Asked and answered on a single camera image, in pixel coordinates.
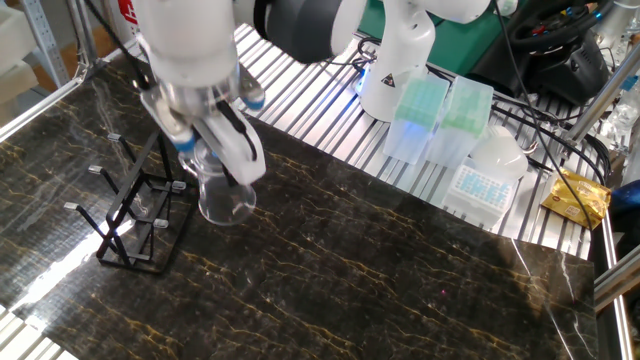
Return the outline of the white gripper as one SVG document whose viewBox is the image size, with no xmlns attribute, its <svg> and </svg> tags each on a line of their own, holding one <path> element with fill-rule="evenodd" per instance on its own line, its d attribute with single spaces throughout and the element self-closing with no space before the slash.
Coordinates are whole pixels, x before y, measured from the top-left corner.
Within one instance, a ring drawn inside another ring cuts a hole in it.
<svg viewBox="0 0 640 360">
<path fill-rule="evenodd" d="M 244 131 L 237 130 L 221 112 L 196 118 L 192 125 L 209 148 L 222 162 L 222 170 L 230 188 L 251 185 L 266 172 L 262 142 L 246 117 L 234 107 L 232 119 L 238 120 Z"/>
</svg>

